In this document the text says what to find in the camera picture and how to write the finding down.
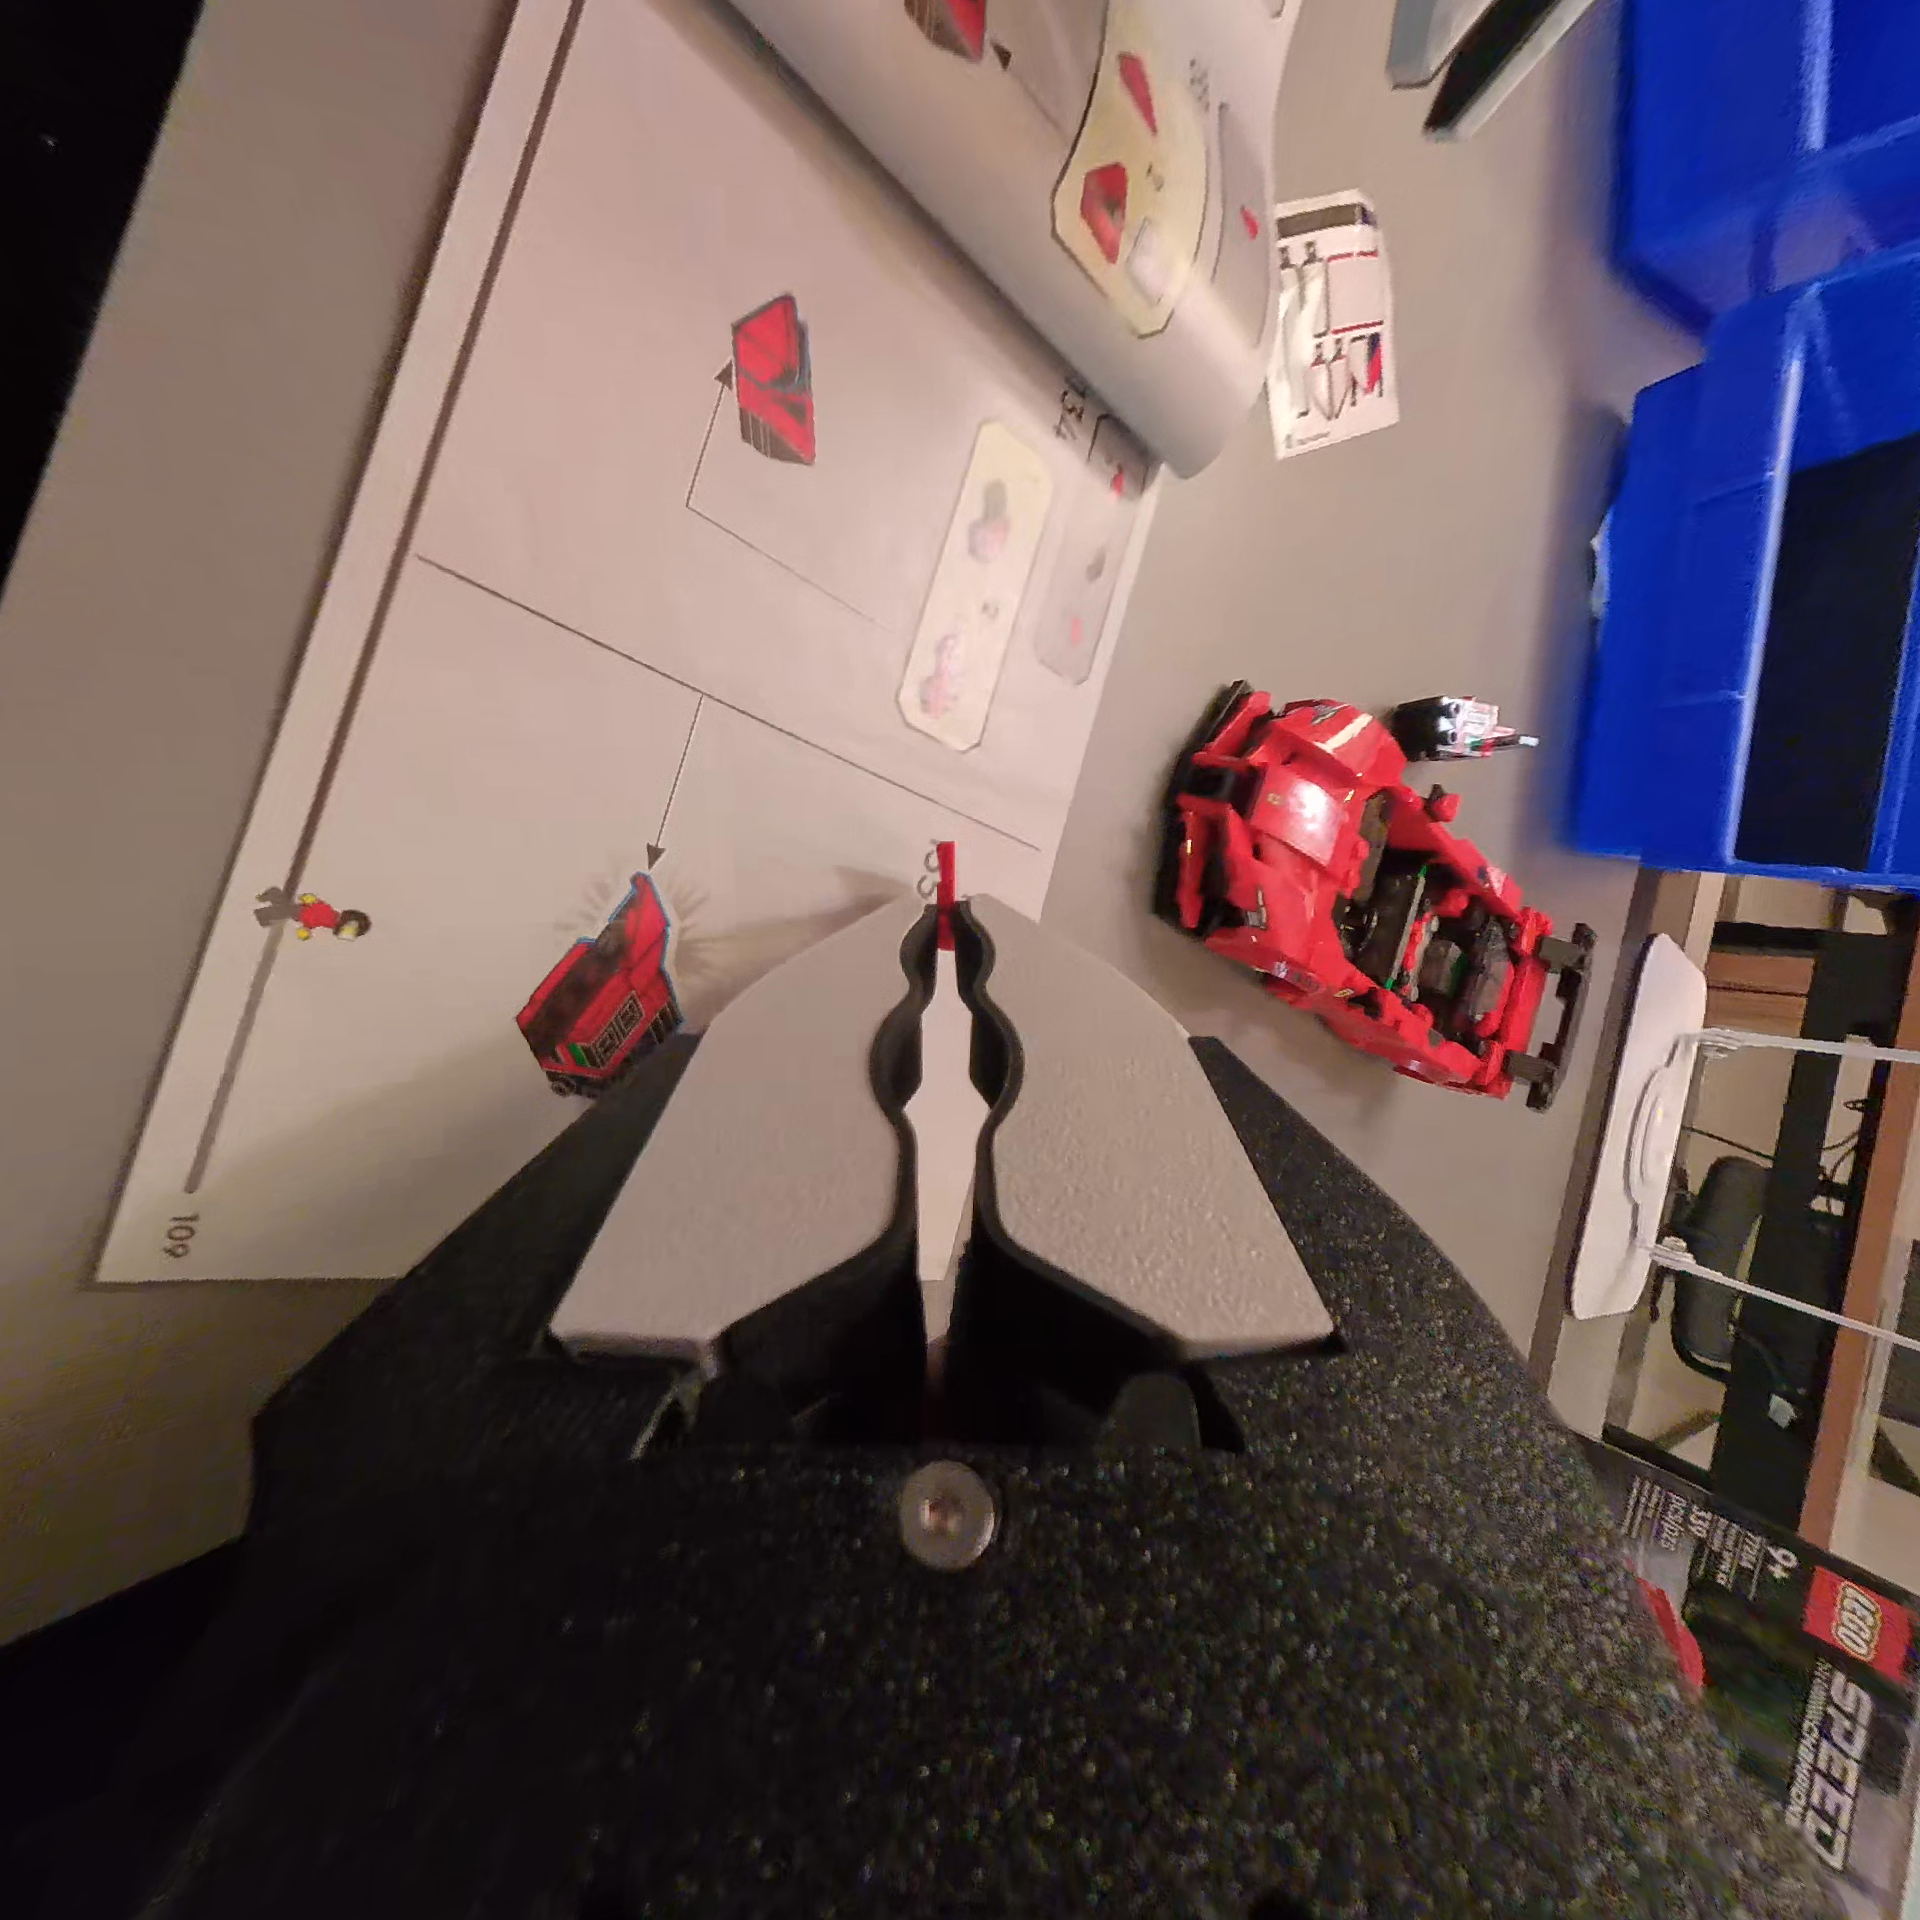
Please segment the lego instruction booklet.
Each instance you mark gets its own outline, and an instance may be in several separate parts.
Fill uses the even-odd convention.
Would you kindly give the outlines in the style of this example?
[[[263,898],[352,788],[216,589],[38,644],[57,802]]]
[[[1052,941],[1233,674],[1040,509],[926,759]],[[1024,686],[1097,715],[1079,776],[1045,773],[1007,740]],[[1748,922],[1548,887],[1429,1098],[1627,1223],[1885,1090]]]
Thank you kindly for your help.
[[[109,1224],[392,1280],[895,891],[1038,915],[1297,5],[529,5]]]

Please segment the white sticker sheet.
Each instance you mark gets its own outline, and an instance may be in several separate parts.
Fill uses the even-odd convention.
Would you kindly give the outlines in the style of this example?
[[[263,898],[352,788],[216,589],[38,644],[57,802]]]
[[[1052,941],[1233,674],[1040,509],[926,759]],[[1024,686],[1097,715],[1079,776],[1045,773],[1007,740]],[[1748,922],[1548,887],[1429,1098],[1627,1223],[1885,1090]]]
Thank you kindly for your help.
[[[1263,403],[1278,461],[1396,426],[1395,298],[1374,202],[1351,190],[1278,203],[1270,251]]]

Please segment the red black green lego assembly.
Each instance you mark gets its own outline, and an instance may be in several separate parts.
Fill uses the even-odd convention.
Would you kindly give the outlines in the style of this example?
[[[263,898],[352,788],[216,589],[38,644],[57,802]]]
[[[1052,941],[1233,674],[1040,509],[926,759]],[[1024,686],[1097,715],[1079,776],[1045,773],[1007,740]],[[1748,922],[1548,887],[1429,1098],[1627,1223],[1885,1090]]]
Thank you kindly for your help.
[[[1460,695],[1430,695],[1383,715],[1408,763],[1487,762],[1502,751],[1533,751],[1541,739],[1500,718],[1500,707]]]

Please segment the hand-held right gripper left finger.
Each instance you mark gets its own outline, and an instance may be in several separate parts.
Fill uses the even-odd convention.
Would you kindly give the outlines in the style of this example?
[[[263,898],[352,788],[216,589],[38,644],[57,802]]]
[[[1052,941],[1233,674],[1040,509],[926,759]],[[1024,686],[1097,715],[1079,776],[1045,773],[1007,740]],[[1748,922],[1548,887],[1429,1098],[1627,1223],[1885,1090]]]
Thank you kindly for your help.
[[[901,895],[711,1020],[548,1323],[782,1398],[913,1398],[926,1368],[905,1107],[940,912]]]

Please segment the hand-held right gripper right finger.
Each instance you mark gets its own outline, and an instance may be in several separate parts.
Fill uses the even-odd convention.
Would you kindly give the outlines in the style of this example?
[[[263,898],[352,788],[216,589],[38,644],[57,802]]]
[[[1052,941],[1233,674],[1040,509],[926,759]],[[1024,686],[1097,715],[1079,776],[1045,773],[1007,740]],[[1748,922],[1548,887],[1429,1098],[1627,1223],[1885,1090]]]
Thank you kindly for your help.
[[[995,895],[956,906],[952,967],[985,1104],[956,1395],[1113,1398],[1324,1349],[1334,1317],[1179,1020]]]

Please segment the lego set box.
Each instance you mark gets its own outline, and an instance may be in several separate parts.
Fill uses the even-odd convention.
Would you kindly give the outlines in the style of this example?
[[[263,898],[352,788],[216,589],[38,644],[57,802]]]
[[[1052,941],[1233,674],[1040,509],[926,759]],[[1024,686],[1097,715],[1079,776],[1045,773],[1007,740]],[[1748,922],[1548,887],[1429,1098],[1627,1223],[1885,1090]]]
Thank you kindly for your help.
[[[1849,1916],[1916,1900],[1918,1612],[1908,1590],[1693,1479],[1583,1438],[1622,1555],[1739,1767]]]

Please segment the blue plastic bin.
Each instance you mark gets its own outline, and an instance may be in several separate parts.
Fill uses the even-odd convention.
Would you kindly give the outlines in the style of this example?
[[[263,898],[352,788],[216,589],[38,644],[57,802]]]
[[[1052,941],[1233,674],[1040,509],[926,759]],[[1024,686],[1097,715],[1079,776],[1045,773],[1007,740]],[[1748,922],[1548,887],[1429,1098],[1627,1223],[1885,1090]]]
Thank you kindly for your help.
[[[1918,240],[1916,3],[1630,3],[1614,263],[1670,323]]]
[[[1916,893],[1918,263],[1720,316],[1637,395],[1567,842]]]

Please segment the white stand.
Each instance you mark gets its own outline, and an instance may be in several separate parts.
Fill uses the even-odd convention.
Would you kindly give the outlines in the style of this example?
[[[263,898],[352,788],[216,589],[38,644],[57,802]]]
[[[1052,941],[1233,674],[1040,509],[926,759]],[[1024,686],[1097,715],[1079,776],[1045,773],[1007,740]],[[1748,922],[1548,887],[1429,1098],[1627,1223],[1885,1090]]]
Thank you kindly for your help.
[[[1705,1061],[1744,1048],[1777,1048],[1809,1059],[1918,1068],[1918,1054],[1910,1046],[1798,1040],[1752,1029],[1709,1026],[1708,996],[1709,983],[1686,950],[1668,934],[1653,934],[1639,958],[1627,1003],[1592,1186],[1569,1261],[1567,1312],[1575,1320],[1620,1317],[1644,1293],[1648,1274],[1663,1269],[1798,1312],[1831,1328],[1845,1328],[1901,1352],[1918,1352],[1910,1335],[1726,1275],[1663,1243],[1667,1194],[1686,1101],[1695,1068]]]

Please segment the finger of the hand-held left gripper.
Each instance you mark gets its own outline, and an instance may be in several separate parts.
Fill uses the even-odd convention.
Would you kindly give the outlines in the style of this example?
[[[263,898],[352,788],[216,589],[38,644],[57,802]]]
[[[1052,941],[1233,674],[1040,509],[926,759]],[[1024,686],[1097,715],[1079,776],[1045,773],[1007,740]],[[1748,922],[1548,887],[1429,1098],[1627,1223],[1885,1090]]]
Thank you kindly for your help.
[[[1457,142],[1479,132],[1592,6],[1596,3],[1486,5],[1445,64],[1424,134]]]
[[[1481,19],[1481,3],[1396,3],[1385,53],[1392,90],[1427,90]]]

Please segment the red lego car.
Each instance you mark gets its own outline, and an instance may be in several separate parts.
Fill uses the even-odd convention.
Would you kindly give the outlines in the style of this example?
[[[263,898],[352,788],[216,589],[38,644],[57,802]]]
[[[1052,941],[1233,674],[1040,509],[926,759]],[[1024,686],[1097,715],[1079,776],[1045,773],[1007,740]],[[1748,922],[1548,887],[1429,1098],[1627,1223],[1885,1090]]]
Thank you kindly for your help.
[[[1417,788],[1388,710],[1224,686],[1160,802],[1157,917],[1399,1076],[1469,1098],[1563,1083],[1596,933],[1552,918]]]

